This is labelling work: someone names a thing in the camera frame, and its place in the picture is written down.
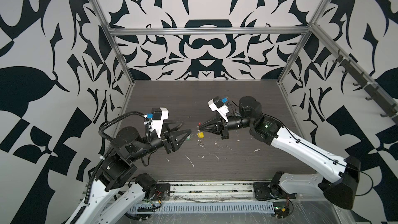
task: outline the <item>table surface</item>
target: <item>table surface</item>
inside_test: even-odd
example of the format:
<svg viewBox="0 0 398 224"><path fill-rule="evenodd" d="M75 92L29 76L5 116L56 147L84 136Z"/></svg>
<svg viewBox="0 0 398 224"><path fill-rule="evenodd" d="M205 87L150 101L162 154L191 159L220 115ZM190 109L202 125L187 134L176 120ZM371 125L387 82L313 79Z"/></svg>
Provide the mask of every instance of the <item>table surface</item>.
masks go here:
<svg viewBox="0 0 398 224"><path fill-rule="evenodd" d="M274 80L264 81L137 81L128 111L151 112L152 107L166 107L169 120L185 121L181 129L192 129L192 138L177 151L167 154L161 148L152 154L150 165L136 161L134 175L149 173L156 181L226 181L267 180L275 172L311 174L314 170L290 154L254 139L248 128L232 130L230 138L204 133L198 142L197 126L214 112L207 102L219 96L238 104L243 96L252 96L262 104L264 113L275 116L293 132L297 128ZM143 120L137 116L124 119L121 128L133 126L144 136Z"/></svg>

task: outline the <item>patterned backdrop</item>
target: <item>patterned backdrop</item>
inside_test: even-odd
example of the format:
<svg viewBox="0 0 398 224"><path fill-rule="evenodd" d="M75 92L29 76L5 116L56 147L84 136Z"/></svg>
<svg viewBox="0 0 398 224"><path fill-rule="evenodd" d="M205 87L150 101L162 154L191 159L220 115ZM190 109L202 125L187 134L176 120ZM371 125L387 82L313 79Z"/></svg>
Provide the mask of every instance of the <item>patterned backdrop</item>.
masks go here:
<svg viewBox="0 0 398 224"><path fill-rule="evenodd" d="M113 28L306 26L320 0L99 0ZM299 34L118 37L135 79L277 79Z"/></svg>
<svg viewBox="0 0 398 224"><path fill-rule="evenodd" d="M128 86L88 0L0 0L1 223L72 214Z"/></svg>
<svg viewBox="0 0 398 224"><path fill-rule="evenodd" d="M398 99L398 0L332 0L319 21L323 28L392 97ZM398 221L392 198L398 185L398 126L367 93L353 86L333 63L335 57L315 37L301 51L283 82L306 136L317 146L343 157L361 160L374 181L372 191L356 197L358 222ZM357 194L371 187L361 175Z"/></svg>

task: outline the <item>hook rack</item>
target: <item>hook rack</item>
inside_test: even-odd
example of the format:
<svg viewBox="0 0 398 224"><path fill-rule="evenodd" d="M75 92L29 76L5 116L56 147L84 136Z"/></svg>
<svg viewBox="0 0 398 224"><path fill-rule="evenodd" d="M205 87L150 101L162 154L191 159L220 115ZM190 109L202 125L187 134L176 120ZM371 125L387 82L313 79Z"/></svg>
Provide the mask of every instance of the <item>hook rack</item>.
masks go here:
<svg viewBox="0 0 398 224"><path fill-rule="evenodd" d="M385 112L385 114L380 114L381 117L390 117L398 125L397 102L354 59L339 55L333 62L339 62L346 69L343 74L349 73L357 82L353 83L353 85L361 86L369 94L370 97L366 97L366 100L373 100L381 107Z"/></svg>

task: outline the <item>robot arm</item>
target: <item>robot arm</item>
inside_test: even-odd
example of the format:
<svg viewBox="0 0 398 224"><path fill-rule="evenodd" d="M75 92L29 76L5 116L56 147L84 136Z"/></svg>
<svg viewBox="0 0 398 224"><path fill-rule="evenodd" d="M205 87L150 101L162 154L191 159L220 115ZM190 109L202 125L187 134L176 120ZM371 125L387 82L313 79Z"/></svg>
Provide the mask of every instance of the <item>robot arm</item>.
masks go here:
<svg viewBox="0 0 398 224"><path fill-rule="evenodd" d="M213 101L217 102L218 99L219 97L216 97ZM239 114L227 116L227 120L217 111L215 117L199 126L199 130L228 139L229 130L249 127L249 133L257 140L291 154L316 170L323 177L319 178L320 183L316 182L316 187L323 192L326 199L339 207L352 208L359 182L361 163L358 159L354 157L344 159L299 137L278 119L263 114L261 104L250 96L240 99ZM282 181L281 173L275 176L278 177L277 183L274 182L274 186L278 187L276 191L285 194L294 193L285 184L279 183Z"/></svg>
<svg viewBox="0 0 398 224"><path fill-rule="evenodd" d="M130 115L138 115L145 119L145 137L141 137L134 127L122 128L115 138L104 133L106 128ZM110 141L112 149L103 157L101 156L101 161L88 183L84 201L80 203L66 224L114 224L134 204L154 196L156 181L147 173L143 173L136 177L135 182L122 197L104 209L110 199L120 191L137 170L133 162L141 159L144 164L142 158L151 155L161 147L164 147L167 153L176 152L191 134L191 130L179 130L183 121L168 121L167 119L166 108L152 108L152 113L128 112L100 127L99 134Z"/></svg>

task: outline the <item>white scrap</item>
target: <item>white scrap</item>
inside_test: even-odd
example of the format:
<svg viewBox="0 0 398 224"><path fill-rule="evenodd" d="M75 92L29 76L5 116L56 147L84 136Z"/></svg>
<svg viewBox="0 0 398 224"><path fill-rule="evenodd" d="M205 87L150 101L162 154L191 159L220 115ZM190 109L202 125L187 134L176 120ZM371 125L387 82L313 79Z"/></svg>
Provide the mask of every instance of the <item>white scrap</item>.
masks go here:
<svg viewBox="0 0 398 224"><path fill-rule="evenodd" d="M187 155L185 155L185 157L187 157L187 159L191 162L191 164L192 164L192 167L194 167L195 168L195 166L193 165L193 163L192 163L192 161L189 159L189 157L187 156Z"/></svg>

